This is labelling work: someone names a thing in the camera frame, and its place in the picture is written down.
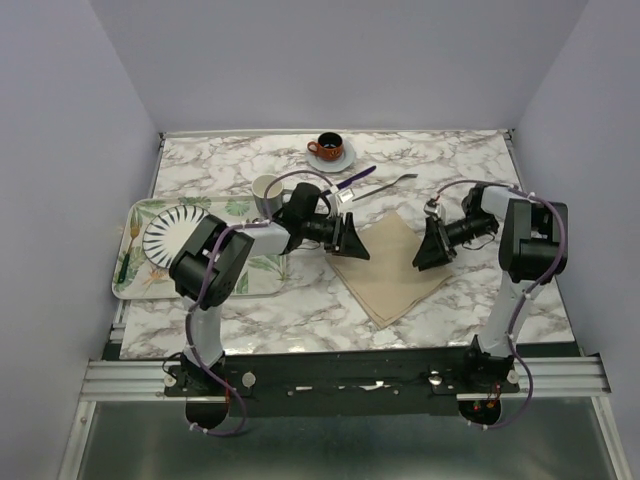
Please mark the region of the purple knife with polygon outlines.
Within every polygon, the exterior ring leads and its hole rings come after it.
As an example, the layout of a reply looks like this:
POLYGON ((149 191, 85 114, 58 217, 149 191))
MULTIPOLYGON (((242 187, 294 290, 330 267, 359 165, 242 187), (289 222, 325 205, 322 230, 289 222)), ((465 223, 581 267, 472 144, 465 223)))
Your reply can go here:
POLYGON ((377 169, 376 166, 370 166, 365 168, 364 170, 348 177, 347 179, 338 182, 337 184, 332 184, 330 185, 327 189, 325 189, 320 196, 323 198, 326 198, 327 196, 331 195, 332 193, 336 193, 342 190, 347 189, 348 187, 350 187, 354 182, 364 179, 365 177, 367 177, 368 175, 370 175, 371 173, 373 173, 375 170, 377 169))

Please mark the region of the brown coffee cup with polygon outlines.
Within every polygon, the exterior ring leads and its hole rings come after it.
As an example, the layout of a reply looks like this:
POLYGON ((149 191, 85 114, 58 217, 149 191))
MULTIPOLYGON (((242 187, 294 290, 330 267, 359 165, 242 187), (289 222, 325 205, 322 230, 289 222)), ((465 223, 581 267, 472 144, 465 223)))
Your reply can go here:
POLYGON ((315 141, 307 144, 309 153, 326 162, 337 161, 342 156, 343 150, 343 138, 335 132, 324 132, 315 141))

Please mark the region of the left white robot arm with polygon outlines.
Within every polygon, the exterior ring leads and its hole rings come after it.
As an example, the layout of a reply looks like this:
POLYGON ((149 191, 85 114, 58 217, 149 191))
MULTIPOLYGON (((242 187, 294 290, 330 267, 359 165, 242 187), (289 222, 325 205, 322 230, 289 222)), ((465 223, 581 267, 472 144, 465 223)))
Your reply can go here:
POLYGON ((222 305, 248 260, 286 256, 306 240, 321 245, 330 255, 370 259, 353 214, 318 213, 321 198, 319 187, 301 182, 290 198, 262 221, 229 225, 207 215, 175 255, 169 274, 187 308, 183 356, 193 364, 187 382, 197 393, 209 395, 220 385, 228 385, 216 365, 224 357, 222 305))

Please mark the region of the grey and cream mug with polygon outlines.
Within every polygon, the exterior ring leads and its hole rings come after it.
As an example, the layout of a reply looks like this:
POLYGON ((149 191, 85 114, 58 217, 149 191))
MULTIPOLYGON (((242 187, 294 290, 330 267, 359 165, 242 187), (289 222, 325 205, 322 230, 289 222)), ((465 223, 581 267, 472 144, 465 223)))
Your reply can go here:
POLYGON ((256 208, 264 218, 268 213, 274 215, 284 204, 286 190, 276 175, 264 174, 256 177, 251 184, 251 191, 256 208))

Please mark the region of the white tray with leaf print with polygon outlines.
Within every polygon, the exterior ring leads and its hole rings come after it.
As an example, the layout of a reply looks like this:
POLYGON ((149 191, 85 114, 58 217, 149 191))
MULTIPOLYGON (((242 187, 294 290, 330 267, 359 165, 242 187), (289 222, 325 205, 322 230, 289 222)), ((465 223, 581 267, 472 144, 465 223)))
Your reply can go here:
MULTIPOLYGON (((165 199, 144 199, 136 202, 127 215, 112 280, 112 292, 121 300, 161 300, 178 296, 168 269, 153 265, 142 249, 143 234, 149 223, 163 210, 176 205, 199 206, 229 224, 259 218, 250 196, 191 196, 165 199), (141 222, 140 233, 133 243, 126 279, 117 278, 130 240, 129 222, 136 214, 141 222)), ((276 294, 289 278, 287 258, 275 254, 252 257, 245 263, 232 295, 234 297, 270 296, 276 294)))

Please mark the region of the beige cloth napkin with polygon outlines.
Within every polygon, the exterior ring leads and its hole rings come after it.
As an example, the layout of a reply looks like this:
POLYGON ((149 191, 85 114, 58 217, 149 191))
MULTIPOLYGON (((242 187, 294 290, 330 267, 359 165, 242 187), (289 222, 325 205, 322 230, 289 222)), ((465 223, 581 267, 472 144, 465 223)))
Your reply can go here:
POLYGON ((331 256, 329 264, 380 329, 402 318, 452 276, 447 267, 425 271, 413 267, 421 241, 395 212, 360 237, 369 260, 331 256))

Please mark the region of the white plate with blue stripes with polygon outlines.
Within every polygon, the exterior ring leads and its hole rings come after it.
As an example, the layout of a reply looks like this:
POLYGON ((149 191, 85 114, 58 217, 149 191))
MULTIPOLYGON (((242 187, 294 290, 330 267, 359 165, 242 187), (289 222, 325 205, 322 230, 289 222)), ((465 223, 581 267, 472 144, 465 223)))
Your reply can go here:
POLYGON ((153 265, 168 269, 208 214, 202 207, 193 205, 176 205, 160 212, 143 234, 142 249, 146 258, 153 265))

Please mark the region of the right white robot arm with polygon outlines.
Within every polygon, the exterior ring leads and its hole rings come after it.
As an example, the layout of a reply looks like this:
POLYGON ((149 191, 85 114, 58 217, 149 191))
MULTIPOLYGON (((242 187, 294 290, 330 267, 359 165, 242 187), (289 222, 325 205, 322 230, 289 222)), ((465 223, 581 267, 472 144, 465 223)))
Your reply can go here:
POLYGON ((563 272, 568 260, 568 207, 515 186, 479 182, 461 202, 464 217, 446 223, 441 187, 424 207, 424 238, 412 265, 424 271, 451 263, 456 248, 499 233, 499 292, 487 323, 466 349, 459 379, 480 392, 508 379, 516 342, 533 301, 563 272))

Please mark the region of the silver fork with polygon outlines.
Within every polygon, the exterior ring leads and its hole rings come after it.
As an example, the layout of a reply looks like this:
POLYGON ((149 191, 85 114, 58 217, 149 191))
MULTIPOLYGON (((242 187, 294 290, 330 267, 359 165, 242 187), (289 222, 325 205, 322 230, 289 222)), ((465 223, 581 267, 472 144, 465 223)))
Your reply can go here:
POLYGON ((419 174, 416 173, 405 173, 403 175, 400 175, 398 178, 396 178, 395 180, 393 180, 392 182, 389 182, 385 185, 376 187, 375 189, 368 191, 362 195, 359 195, 357 197, 355 197, 353 199, 353 202, 357 202, 357 201, 361 201, 364 200, 368 197, 371 197, 373 195, 376 195, 378 193, 381 193, 385 190, 390 189, 391 187, 395 186, 397 183, 399 183, 400 181, 404 181, 404 180, 412 180, 412 179, 416 179, 419 176, 419 174))

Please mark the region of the aluminium frame rail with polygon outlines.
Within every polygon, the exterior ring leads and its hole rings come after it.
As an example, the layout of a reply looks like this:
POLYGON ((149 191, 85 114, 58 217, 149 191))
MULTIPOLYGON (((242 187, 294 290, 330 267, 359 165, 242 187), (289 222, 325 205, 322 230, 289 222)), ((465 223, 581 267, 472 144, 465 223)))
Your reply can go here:
MULTIPOLYGON (((602 397, 611 393, 597 357, 527 358, 536 398, 602 397)), ((191 394, 182 388, 167 394, 170 380, 160 361, 92 361, 86 369, 80 399, 90 402, 194 401, 220 403, 224 398, 191 394)))

